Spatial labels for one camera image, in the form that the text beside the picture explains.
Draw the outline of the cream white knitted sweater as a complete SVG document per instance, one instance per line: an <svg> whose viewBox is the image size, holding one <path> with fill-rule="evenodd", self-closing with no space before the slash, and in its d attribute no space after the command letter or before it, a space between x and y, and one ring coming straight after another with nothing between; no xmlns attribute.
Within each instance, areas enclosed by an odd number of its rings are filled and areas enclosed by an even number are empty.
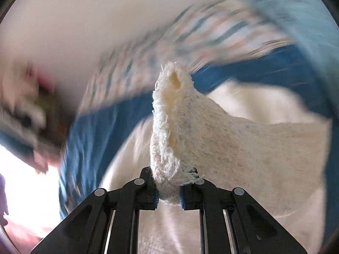
<svg viewBox="0 0 339 254"><path fill-rule="evenodd" d="M118 189L150 166L160 202L140 215L139 253L198 253L198 212L179 206L180 186L198 175L245 189L308 251L325 227L324 166L332 122L292 91L227 80L212 92L180 65L161 71L152 116L141 121L102 180Z"/></svg>

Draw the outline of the light blue quilt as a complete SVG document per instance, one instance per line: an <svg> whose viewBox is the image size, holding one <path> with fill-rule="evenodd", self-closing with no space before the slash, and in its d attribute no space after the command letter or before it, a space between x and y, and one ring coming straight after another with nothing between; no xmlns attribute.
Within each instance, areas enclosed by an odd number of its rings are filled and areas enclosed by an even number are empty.
<svg viewBox="0 0 339 254"><path fill-rule="evenodd" d="M338 25L321 0L245 0L265 20L295 40L267 56L268 69L246 73L245 81L287 87L306 106L338 118Z"/></svg>

